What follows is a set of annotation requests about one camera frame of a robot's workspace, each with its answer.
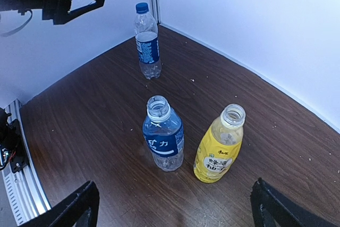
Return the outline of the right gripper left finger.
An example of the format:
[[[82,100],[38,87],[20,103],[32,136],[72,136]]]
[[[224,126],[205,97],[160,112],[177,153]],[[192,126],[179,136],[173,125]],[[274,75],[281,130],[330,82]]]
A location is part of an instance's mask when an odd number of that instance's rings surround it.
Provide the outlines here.
[[[99,211],[99,191],[93,181],[87,181],[47,212],[22,226],[96,226]]]

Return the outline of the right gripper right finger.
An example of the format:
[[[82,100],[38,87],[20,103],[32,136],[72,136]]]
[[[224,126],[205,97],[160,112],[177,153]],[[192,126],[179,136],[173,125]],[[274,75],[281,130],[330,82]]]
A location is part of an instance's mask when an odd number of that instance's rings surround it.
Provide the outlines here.
[[[262,178],[250,195],[255,226],[335,226],[294,203]]]

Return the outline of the yellow drink bottle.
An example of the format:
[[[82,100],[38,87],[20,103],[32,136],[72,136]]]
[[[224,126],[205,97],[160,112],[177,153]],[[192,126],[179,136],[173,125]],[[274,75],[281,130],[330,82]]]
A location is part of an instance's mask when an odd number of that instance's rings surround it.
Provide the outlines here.
[[[229,104],[213,120],[200,141],[193,165],[194,175],[204,183],[219,181],[239,155],[246,112]]]

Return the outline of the clear bottle blue cap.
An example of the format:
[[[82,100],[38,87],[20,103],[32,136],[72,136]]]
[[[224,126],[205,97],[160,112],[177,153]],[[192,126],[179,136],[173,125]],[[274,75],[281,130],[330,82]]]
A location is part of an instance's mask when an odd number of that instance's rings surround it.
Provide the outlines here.
[[[134,19],[135,42],[142,74],[148,80],[160,77],[162,65],[159,54],[158,25],[150,11]]]

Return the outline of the blue label bottle white cap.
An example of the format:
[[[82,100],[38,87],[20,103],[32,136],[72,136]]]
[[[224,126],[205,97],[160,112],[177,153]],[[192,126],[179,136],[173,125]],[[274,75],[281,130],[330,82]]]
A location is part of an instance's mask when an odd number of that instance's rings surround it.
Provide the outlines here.
[[[184,160],[183,121],[167,99],[155,95],[147,101],[143,137],[155,164],[165,172],[177,170]]]

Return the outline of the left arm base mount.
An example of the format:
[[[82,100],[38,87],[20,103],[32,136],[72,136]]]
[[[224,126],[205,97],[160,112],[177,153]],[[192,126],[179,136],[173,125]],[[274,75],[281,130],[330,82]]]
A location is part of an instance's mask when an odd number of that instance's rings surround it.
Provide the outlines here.
[[[1,171],[8,165],[12,173],[22,171],[28,164],[28,155],[18,119],[8,122],[11,113],[1,108]]]

